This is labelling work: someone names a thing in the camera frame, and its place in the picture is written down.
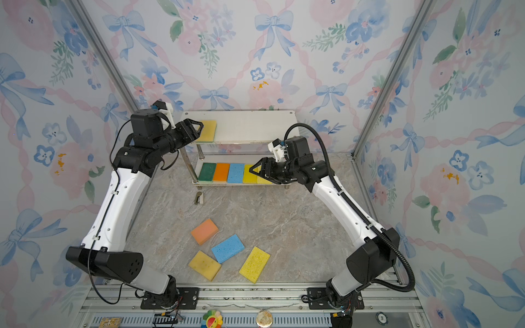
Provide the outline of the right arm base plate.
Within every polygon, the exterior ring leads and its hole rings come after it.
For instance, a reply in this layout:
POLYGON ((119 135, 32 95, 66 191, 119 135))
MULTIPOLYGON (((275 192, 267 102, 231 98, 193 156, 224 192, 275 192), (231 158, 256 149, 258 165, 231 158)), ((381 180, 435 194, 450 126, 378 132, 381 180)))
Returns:
POLYGON ((306 303, 310 310, 336 310, 350 311, 363 310, 364 302, 360 292, 351 292, 348 295, 340 296, 331 288, 308 288, 305 295, 301 296, 303 303, 306 303))

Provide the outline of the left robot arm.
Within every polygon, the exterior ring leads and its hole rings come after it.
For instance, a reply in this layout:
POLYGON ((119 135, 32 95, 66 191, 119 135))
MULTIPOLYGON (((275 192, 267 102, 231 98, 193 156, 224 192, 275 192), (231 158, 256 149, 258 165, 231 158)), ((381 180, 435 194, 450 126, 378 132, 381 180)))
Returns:
POLYGON ((80 245, 66 259, 88 274, 116 280, 144 293, 155 306, 172 309, 180 302, 174 277, 146 265, 144 256, 125 249, 140 199, 164 156, 195 142, 204 124, 173 121, 167 109, 143 109, 129 120, 132 132, 112 161, 112 174, 101 209, 80 245))

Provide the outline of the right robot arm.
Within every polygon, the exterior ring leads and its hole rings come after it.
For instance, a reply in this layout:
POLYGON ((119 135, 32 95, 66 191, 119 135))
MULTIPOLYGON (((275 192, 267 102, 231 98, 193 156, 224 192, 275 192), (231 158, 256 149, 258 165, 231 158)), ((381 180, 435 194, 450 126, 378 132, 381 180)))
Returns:
POLYGON ((272 157, 263 157, 250 167, 250 173, 275 185, 298 183, 321 200, 337 218, 350 237, 352 253, 346 268, 328 281, 326 298, 334 308, 351 304, 359 292, 376 283, 378 277, 393 267, 399 244, 394 229, 384 227, 355 203, 329 166, 329 161, 314 159, 304 137, 282 141, 276 139, 268 146, 272 157))

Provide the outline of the green scrub sponge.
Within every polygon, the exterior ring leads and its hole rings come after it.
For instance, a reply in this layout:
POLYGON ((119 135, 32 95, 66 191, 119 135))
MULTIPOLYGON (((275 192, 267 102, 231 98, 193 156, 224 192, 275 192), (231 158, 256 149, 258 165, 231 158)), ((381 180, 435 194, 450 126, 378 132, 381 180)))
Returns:
POLYGON ((200 183, 212 183, 216 166, 216 163, 203 163, 198 176, 198 181, 200 183))

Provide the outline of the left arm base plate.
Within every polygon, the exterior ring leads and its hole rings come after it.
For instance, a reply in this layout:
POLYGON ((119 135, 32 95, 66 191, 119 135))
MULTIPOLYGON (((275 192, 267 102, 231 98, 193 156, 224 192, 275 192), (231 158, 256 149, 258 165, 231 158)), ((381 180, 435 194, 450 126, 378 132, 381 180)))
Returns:
POLYGON ((197 287, 178 287, 162 295, 147 292, 142 298, 141 310, 195 310, 200 289, 197 287))

